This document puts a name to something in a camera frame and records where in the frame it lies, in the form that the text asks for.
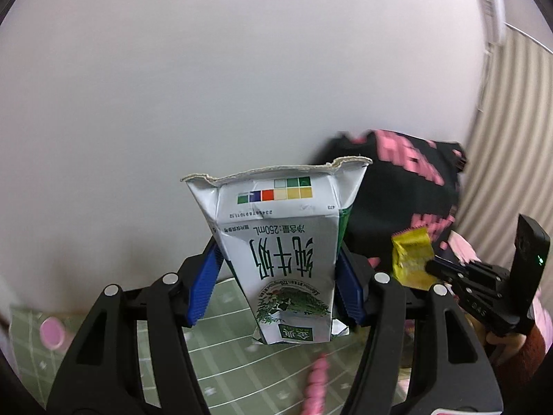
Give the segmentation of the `right hand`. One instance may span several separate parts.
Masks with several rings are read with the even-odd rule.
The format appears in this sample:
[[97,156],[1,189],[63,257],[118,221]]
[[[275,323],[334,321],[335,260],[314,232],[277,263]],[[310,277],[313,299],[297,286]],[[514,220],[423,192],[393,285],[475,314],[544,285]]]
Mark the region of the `right hand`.
[[482,346],[489,349],[486,355],[494,366],[503,365],[516,356],[526,343],[527,336],[524,334],[508,333],[506,336],[497,336],[495,333],[488,332],[484,324],[472,315],[466,313],[465,318],[470,326],[474,328],[474,332]]

